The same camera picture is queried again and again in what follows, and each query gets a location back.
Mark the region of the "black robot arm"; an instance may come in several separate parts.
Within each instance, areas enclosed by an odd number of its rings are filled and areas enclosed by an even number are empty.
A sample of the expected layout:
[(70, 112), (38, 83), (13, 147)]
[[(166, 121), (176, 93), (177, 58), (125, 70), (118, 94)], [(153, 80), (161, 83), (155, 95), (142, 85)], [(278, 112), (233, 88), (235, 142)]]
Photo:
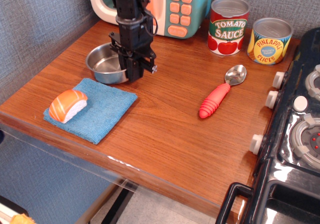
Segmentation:
[(156, 54), (151, 48), (158, 29), (154, 28), (154, 15), (147, 10), (150, 0), (112, 0), (117, 9), (116, 22), (119, 33), (111, 32), (110, 48), (129, 82), (142, 78), (144, 71), (157, 71)]

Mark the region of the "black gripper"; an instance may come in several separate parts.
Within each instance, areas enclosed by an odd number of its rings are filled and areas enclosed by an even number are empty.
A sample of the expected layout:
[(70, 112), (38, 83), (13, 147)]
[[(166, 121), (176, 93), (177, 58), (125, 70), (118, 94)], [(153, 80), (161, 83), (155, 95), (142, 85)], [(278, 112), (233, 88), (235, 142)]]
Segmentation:
[(151, 43), (157, 29), (153, 27), (152, 14), (140, 14), (137, 18), (126, 19), (118, 15), (119, 33), (111, 32), (111, 49), (118, 53), (121, 70), (127, 70), (129, 82), (142, 78), (144, 69), (151, 73), (157, 71), (156, 54), (151, 49)]

